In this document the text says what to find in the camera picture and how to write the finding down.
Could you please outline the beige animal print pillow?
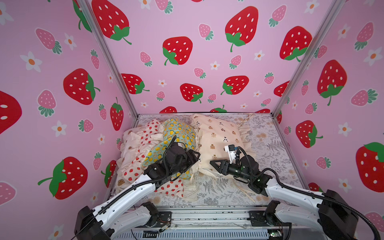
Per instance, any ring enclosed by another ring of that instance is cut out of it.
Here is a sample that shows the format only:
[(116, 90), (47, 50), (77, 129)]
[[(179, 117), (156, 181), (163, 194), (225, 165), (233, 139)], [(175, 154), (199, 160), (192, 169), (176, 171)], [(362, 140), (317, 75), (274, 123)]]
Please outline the beige animal print pillow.
[(246, 139), (251, 130), (247, 124), (236, 124), (226, 120), (217, 119), (208, 115), (194, 114), (190, 117), (191, 125), (198, 131), (199, 172), (215, 178), (225, 178), (210, 165), (212, 160), (227, 160), (229, 155), (225, 152), (225, 146), (235, 145), (242, 147), (248, 155), (255, 158), (256, 153), (252, 149), (252, 143)]

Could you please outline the red strawberry print pillow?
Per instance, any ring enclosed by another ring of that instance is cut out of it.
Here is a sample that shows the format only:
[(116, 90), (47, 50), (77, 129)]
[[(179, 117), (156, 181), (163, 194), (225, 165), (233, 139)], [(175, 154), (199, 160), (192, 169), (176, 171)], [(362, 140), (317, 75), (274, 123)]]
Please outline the red strawberry print pillow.
[(161, 160), (174, 136), (183, 148), (196, 148), (195, 129), (178, 119), (164, 122), (153, 119), (141, 127), (125, 131), (121, 158), (117, 160), (116, 193), (129, 187), (151, 164)]

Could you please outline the cream bear print pillow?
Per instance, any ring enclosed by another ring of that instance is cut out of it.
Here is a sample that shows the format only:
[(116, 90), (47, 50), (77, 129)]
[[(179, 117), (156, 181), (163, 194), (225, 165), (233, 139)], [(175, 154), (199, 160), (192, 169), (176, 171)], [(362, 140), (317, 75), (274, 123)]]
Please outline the cream bear print pillow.
[(124, 132), (121, 144), (121, 157), (117, 160), (116, 193), (122, 192), (143, 173), (141, 164), (143, 158), (143, 130), (144, 127), (129, 129)]

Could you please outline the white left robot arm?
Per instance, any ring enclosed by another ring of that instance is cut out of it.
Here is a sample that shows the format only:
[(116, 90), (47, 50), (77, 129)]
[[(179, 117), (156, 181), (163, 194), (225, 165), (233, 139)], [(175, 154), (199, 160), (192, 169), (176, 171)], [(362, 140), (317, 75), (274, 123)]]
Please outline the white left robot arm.
[(152, 203), (142, 204), (134, 211), (129, 209), (162, 185), (174, 181), (173, 175), (185, 173), (199, 158), (200, 153), (171, 144), (160, 160), (149, 165), (143, 175), (122, 192), (93, 209), (82, 208), (78, 212), (74, 239), (112, 240), (133, 228), (154, 226), (159, 211)]

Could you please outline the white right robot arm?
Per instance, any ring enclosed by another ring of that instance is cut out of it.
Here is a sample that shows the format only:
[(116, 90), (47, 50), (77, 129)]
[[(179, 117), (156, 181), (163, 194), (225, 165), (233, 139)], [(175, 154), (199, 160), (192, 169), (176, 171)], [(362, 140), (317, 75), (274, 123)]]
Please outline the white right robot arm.
[(276, 171), (260, 171), (258, 163), (246, 157), (237, 163), (213, 160), (210, 164), (218, 173), (231, 175), (253, 192), (272, 198), (263, 215), (256, 217), (257, 222), (302, 225), (323, 232), (330, 240), (354, 239), (358, 216), (336, 192), (314, 192), (284, 184)]

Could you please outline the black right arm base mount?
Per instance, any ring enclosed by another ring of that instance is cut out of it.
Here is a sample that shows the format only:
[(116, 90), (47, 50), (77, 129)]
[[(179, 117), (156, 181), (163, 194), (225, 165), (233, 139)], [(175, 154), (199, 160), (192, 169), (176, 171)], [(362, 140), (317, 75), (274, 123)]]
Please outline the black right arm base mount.
[(287, 227), (290, 223), (282, 222), (276, 216), (276, 209), (281, 205), (279, 201), (271, 201), (264, 211), (249, 211), (248, 221), (253, 227)]

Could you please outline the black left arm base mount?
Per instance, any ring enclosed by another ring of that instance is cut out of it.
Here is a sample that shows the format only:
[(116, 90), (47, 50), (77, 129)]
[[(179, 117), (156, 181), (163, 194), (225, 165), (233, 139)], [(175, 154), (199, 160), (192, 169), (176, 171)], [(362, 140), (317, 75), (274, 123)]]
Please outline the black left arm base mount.
[(172, 212), (160, 212), (151, 202), (144, 203), (143, 206), (150, 212), (150, 218), (145, 224), (146, 227), (165, 230), (171, 226)]

